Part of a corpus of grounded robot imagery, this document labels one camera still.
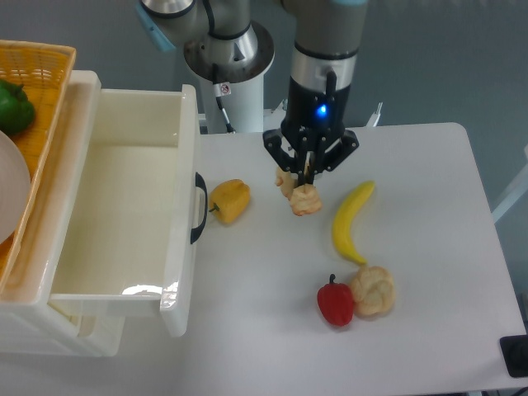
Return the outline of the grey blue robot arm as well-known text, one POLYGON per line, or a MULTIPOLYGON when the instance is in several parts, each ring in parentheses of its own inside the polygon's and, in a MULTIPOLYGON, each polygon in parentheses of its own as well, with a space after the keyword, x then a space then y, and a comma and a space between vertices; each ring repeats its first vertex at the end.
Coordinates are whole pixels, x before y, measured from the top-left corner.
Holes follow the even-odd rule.
POLYGON ((273 39, 247 1, 140 1, 136 12, 163 51, 181 48, 198 78, 209 133, 260 132, 278 167, 300 185, 339 166, 358 148, 343 117, 368 4, 283 1, 295 19, 285 115, 264 126, 263 78, 273 39))

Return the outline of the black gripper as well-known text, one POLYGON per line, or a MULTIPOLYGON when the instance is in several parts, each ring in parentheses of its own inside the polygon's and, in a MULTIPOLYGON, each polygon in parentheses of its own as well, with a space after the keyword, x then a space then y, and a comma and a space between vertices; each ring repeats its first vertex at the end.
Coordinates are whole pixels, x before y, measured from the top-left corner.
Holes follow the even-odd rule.
POLYGON ((356 134, 343 124, 350 88, 338 88, 336 76, 323 78, 323 88, 314 91, 290 80, 285 118, 276 130, 263 133, 263 145, 278 167, 297 173, 305 183, 306 156, 310 154, 307 183, 330 172, 359 148, 356 134))

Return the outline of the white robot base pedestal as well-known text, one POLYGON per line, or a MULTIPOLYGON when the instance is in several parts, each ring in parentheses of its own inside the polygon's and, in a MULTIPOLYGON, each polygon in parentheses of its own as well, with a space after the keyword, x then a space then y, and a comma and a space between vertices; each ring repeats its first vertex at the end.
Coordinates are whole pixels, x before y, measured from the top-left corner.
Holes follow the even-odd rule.
POLYGON ((205 35, 184 46, 209 134, 265 130, 264 80, 275 60, 271 33, 256 21, 234 38, 205 35))

